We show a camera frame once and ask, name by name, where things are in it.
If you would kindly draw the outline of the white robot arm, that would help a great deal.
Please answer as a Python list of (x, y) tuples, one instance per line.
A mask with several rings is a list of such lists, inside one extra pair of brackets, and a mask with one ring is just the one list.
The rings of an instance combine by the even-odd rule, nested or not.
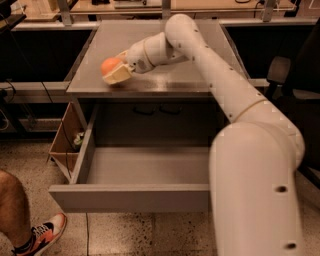
[(229, 124), (215, 137), (209, 181), (219, 256), (304, 256), (294, 173), (305, 145), (298, 128), (176, 14), (163, 32), (101, 65), (116, 84), (185, 59), (202, 75)]

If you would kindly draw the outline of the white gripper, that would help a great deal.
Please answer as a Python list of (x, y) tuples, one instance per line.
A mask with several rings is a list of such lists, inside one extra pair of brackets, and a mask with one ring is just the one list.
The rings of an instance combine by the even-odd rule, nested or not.
[(102, 78), (108, 85), (126, 81), (132, 77), (133, 71), (139, 74), (149, 72), (155, 68), (147, 54), (147, 44), (152, 41), (147, 37), (135, 44), (128, 50), (122, 51), (116, 59), (128, 64), (120, 63), (114, 67), (103, 67)]

